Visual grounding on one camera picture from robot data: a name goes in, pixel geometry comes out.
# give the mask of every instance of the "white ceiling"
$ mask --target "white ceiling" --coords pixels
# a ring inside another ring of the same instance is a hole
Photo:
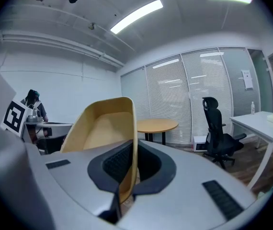
[[[118,35],[110,32],[117,22],[151,1],[78,0],[70,4],[68,0],[11,0],[0,15],[0,30],[60,36],[125,63],[145,48],[179,37],[223,30],[256,34],[263,22],[257,0],[249,5],[220,0],[161,0],[162,9]],[[88,28],[90,22],[98,25],[95,30]]]

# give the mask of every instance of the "black office chair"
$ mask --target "black office chair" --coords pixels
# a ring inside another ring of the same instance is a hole
[[[209,133],[206,138],[205,149],[208,151],[204,155],[214,158],[212,162],[219,162],[225,170],[224,161],[232,161],[235,159],[230,158],[233,153],[240,150],[244,145],[239,140],[246,137],[246,134],[241,134],[235,137],[229,134],[223,134],[222,115],[218,110],[218,101],[213,97],[203,97],[203,106],[205,117],[209,125]]]

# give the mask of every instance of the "white box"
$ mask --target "white box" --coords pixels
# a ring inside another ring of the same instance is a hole
[[[194,136],[193,137],[193,150],[194,152],[204,152],[207,150],[202,149],[202,144],[205,144],[207,136]]]

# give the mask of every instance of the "white table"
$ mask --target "white table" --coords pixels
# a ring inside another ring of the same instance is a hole
[[[261,164],[247,186],[249,189],[251,189],[255,185],[255,183],[261,176],[273,151],[273,123],[267,121],[267,116],[272,114],[273,113],[269,112],[258,112],[255,113],[254,115],[248,114],[230,118],[233,124],[238,125],[246,130],[249,130],[250,132],[252,132],[253,134],[255,134],[256,136],[265,140],[268,143]]]

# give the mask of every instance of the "wooden tray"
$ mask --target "wooden tray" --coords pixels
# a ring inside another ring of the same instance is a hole
[[[120,203],[131,194],[137,175],[137,123],[128,97],[89,105],[70,129],[60,152],[82,151],[124,140],[133,140],[132,165],[119,187]]]

